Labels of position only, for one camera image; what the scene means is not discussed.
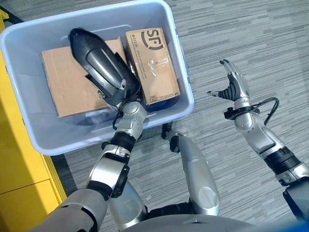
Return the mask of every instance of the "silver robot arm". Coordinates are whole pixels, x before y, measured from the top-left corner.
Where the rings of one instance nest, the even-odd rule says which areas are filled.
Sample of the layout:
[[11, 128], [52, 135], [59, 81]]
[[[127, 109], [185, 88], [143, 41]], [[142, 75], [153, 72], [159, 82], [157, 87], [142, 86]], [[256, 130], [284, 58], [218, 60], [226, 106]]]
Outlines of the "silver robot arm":
[[99, 96], [123, 117], [113, 138], [103, 143], [86, 187], [70, 195], [32, 232], [100, 229], [110, 198], [119, 197], [125, 188], [130, 154], [147, 116], [135, 98], [140, 83], [118, 54], [100, 37], [83, 29], [73, 29], [68, 38], [73, 57], [89, 73], [86, 77], [98, 88]]
[[92, 169], [87, 186], [71, 194], [31, 232], [96, 232], [99, 230], [110, 198], [121, 195], [129, 171], [128, 161], [142, 131], [146, 111], [139, 102], [123, 108], [124, 116]]
[[[237, 67], [228, 60], [220, 63], [227, 70], [229, 87], [222, 91], [209, 91], [208, 94], [235, 103], [225, 112], [225, 118], [234, 120], [237, 130], [242, 133], [252, 149], [275, 173], [282, 186], [289, 186], [283, 193], [293, 213], [299, 218], [308, 218], [309, 168], [298, 160], [284, 142], [266, 127], [271, 115], [276, 111], [279, 100], [269, 98], [259, 104], [251, 105], [250, 91], [246, 80]], [[265, 121], [258, 115], [258, 107], [270, 101], [275, 105]]]

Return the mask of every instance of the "yellow shelf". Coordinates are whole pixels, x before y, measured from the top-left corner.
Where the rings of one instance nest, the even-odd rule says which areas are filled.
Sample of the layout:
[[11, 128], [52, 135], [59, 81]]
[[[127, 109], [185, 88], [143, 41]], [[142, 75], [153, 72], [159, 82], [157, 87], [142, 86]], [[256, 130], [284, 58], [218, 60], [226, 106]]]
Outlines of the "yellow shelf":
[[30, 143], [0, 52], [0, 231], [25, 231], [66, 198], [51, 158]]

